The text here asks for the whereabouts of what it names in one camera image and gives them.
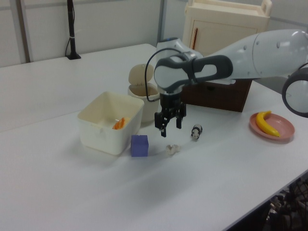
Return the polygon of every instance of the white table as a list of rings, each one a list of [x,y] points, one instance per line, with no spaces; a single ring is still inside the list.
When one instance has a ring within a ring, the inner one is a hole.
[[[281,95],[252,83],[242,113],[187,106],[160,136],[142,125],[149,157],[83,147],[77,114],[105,90],[126,94],[130,69],[155,48],[139,45],[0,69],[0,230],[225,230],[308,169],[308,121]],[[255,134],[249,117],[272,110],[294,138]],[[191,140],[195,123],[204,127]],[[169,157],[168,144],[181,151]]]

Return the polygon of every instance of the toy banana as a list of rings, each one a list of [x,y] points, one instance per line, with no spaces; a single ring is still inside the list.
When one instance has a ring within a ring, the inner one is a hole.
[[[272,136],[277,136],[280,137],[279,132],[273,128],[271,125],[269,125],[266,121],[265,121],[265,117],[267,115],[269,115],[271,113],[271,111],[267,111],[267,112],[259,112],[256,116],[256,124],[258,125],[258,127],[265,132],[266,134],[272,135]]]

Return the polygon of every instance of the cream cabinet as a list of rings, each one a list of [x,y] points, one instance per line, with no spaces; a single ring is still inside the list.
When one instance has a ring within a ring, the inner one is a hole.
[[[261,6],[219,0],[190,0],[183,43],[207,56],[252,34],[266,31],[272,3]]]

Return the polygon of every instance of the white lidded container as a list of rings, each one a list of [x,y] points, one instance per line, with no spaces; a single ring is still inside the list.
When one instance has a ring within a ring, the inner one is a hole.
[[[128,94],[143,100],[144,107],[143,107],[143,113],[142,113],[142,119],[141,122],[150,122],[154,120],[154,114],[158,110],[159,100],[155,102],[149,102],[146,97],[146,90],[145,90],[145,67],[146,64],[139,64],[134,66],[130,72],[128,81],[131,84],[128,87]],[[147,72],[146,72],[146,80],[147,80],[147,87],[148,87],[148,95],[149,99],[159,99],[159,93],[157,90],[157,87],[149,83],[149,81],[152,79],[154,74],[154,67],[152,65],[148,65]]]
[[[144,102],[140,99],[106,91],[78,114],[81,142],[112,155],[123,152],[141,124]],[[112,129],[123,117],[130,118],[122,129]]]

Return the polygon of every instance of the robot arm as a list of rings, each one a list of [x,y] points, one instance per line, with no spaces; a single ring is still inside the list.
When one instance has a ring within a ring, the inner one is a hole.
[[[162,111],[155,113],[155,126],[166,136],[170,119],[177,118],[181,128],[186,105],[180,100],[184,85],[225,79],[256,79],[289,75],[308,58],[308,34],[301,30],[268,31],[246,37],[210,56],[203,57],[179,39],[158,43],[163,51],[158,57],[154,79],[160,92]]]

